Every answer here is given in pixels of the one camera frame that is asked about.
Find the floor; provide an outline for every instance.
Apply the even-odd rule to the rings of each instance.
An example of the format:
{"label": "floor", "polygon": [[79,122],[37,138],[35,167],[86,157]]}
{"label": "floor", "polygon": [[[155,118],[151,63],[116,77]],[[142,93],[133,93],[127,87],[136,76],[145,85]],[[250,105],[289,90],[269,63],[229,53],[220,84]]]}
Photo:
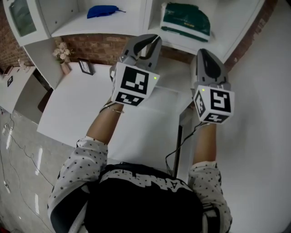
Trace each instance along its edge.
{"label": "floor", "polygon": [[[61,165],[73,148],[36,132],[37,125],[17,112],[11,118],[15,125],[10,134],[19,146],[8,131],[4,135],[0,134],[5,180],[11,191],[8,193],[4,186],[0,165],[0,218],[10,231],[54,232],[47,216],[47,200],[52,190],[50,183],[56,182]],[[9,121],[8,113],[0,116],[0,132]],[[32,159],[48,181],[38,171]]]}

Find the black and white marker cube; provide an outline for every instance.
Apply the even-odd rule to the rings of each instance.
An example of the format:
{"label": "black and white marker cube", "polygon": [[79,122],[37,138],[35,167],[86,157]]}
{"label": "black and white marker cube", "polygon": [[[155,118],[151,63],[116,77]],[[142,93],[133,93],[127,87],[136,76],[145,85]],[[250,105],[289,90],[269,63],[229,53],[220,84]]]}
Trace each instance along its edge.
{"label": "black and white marker cube", "polygon": [[117,62],[111,101],[139,106],[150,97],[159,78],[158,74]]}
{"label": "black and white marker cube", "polygon": [[223,124],[234,114],[232,91],[199,85],[193,100],[201,122]]}

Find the green bag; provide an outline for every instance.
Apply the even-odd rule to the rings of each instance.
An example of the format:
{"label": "green bag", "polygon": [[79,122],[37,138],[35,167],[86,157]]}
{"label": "green bag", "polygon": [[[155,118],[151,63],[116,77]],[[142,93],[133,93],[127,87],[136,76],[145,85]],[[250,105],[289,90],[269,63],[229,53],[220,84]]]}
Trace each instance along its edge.
{"label": "green bag", "polygon": [[198,6],[180,3],[166,3],[162,6],[162,30],[208,42],[210,22]]}

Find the small vase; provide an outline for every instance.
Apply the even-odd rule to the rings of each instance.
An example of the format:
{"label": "small vase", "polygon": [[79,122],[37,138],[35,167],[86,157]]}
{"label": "small vase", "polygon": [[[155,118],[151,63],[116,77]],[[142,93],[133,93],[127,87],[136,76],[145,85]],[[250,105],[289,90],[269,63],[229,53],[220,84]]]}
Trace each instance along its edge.
{"label": "small vase", "polygon": [[67,63],[63,62],[63,63],[61,63],[60,66],[61,66],[62,71],[63,71],[63,73],[65,75],[68,75],[71,72],[71,70],[70,70],[69,66],[67,65]]}

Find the cabinet door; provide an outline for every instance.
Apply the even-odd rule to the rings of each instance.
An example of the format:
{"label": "cabinet door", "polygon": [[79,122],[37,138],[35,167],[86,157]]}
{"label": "cabinet door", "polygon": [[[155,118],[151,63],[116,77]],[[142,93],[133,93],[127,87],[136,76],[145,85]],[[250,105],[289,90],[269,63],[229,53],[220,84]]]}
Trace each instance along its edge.
{"label": "cabinet door", "polygon": [[5,0],[3,4],[20,46],[50,38],[38,0]]}

